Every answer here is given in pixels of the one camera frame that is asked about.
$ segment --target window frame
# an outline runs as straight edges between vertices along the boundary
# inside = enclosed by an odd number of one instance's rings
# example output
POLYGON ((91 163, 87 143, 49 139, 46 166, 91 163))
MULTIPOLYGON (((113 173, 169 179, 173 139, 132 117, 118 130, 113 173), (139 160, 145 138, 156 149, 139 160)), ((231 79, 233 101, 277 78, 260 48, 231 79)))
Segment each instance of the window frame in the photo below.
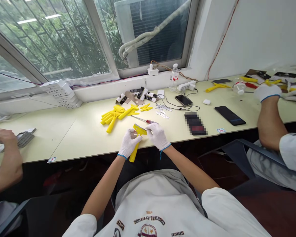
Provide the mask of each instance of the window frame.
MULTIPOLYGON (((173 64, 177 63, 179 68, 184 68, 187 66, 188 59, 191 54, 193 37, 195 35, 195 19, 197 15, 198 6, 201 0, 191 0, 190 9, 188 14, 188 23, 185 34, 182 58, 170 61, 159 62, 163 65, 166 65, 170 68, 173 67, 173 64)), ((66 82, 69 85, 90 85, 99 82, 105 82, 110 80, 118 80, 127 77, 134 77, 139 74, 144 74, 147 72, 149 65, 126 68, 126 69, 117 69, 112 50, 109 45, 109 41, 105 34, 104 28, 100 16, 98 14, 97 7, 95 5, 95 0, 84 0, 84 4, 88 11, 88 15, 92 22, 95 34, 97 36, 98 42, 101 46, 101 50, 106 58, 107 64, 110 67, 111 73, 105 73, 101 75, 93 75, 78 79, 67 80, 66 82)), ((7 62, 9 62, 13 67, 15 67, 19 72, 21 72, 26 78, 34 83, 45 83, 48 82, 47 78, 23 55, 23 53, 18 50, 1 32, 0 32, 0 56, 2 56, 7 62)), ((159 71, 166 71, 166 69, 159 67, 159 71)), ((0 93, 0 100, 6 100, 15 98, 19 94, 41 94, 42 90, 38 88, 38 85, 33 88, 15 90, 11 92, 2 92, 0 93)))

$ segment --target smartphone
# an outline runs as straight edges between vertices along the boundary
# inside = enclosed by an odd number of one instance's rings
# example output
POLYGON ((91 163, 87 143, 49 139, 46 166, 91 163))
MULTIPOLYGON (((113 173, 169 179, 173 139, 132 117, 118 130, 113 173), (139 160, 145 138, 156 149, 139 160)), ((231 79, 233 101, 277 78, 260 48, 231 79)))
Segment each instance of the smartphone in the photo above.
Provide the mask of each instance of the smartphone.
POLYGON ((175 97, 182 105, 187 106, 193 104, 193 102, 184 95, 178 95, 175 97))
POLYGON ((239 116, 228 109, 226 106, 215 107, 215 110, 228 120, 233 126, 246 124, 239 116))
POLYGON ((232 81, 225 78, 225 79, 213 80, 211 82, 212 83, 217 83, 217 84, 225 84, 225 83, 229 83, 229 82, 232 82, 232 81))
POLYGON ((207 135, 207 131, 196 112, 186 112, 184 116, 192 135, 207 135))

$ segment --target number label sticker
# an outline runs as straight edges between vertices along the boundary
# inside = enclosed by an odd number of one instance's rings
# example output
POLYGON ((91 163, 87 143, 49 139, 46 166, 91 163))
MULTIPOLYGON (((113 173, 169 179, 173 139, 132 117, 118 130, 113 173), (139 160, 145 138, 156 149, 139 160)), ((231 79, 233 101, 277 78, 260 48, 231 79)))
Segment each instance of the number label sticker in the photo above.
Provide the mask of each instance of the number label sticker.
POLYGON ((219 133, 223 133, 223 132, 226 132, 226 130, 223 129, 223 128, 219 128, 219 129, 217 129, 217 132, 219 132, 219 133))
POLYGON ((50 159, 47 161, 47 163, 54 162, 54 161, 56 160, 56 158, 57 158, 57 157, 52 157, 52 158, 50 158, 50 159))

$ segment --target white wall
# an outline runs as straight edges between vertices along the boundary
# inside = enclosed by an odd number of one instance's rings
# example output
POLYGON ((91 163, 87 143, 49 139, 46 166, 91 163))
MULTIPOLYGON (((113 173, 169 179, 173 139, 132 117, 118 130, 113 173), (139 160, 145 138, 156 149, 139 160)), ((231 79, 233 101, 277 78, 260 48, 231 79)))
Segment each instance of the white wall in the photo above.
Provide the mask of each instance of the white wall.
POLYGON ((294 64, 296 0, 240 0, 209 76, 294 64))
MULTIPOLYGON (((195 22, 195 38, 186 76, 207 79, 231 17, 236 0, 202 0, 195 22)), ((214 62, 210 79, 245 73, 248 69, 265 69, 296 64, 296 0, 240 0, 225 41, 214 62)), ((180 77, 179 83, 187 80, 180 77)), ((118 97, 126 90, 146 86, 150 91, 169 85, 169 72, 158 76, 141 76, 119 82, 75 89, 83 102, 118 97)), ((33 99, 53 101, 46 95, 33 99)), ((51 108, 52 105, 27 98, 0 102, 0 114, 24 113, 51 108)))

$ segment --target white shirt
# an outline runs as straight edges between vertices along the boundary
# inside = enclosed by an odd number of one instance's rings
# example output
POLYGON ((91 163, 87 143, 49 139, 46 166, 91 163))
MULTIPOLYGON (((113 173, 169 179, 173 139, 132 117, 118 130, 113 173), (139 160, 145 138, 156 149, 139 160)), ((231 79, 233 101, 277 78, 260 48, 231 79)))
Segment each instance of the white shirt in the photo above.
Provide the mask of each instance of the white shirt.
MULTIPOLYGON (((259 140, 255 144, 262 146, 259 140)), ((281 138, 280 154, 274 151, 271 152, 280 155, 286 166, 290 170, 296 171, 296 133, 286 134, 281 138)), ((280 186, 296 191, 296 175, 293 172, 282 168, 276 162, 263 157, 251 149, 247 152, 247 157, 255 174, 280 186)))
MULTIPOLYGON (((230 193, 212 188, 202 194, 208 219, 186 194, 162 174, 149 173, 131 181, 115 216, 96 236, 270 236, 230 193)), ((96 218, 76 218, 63 237, 94 236, 96 218)))

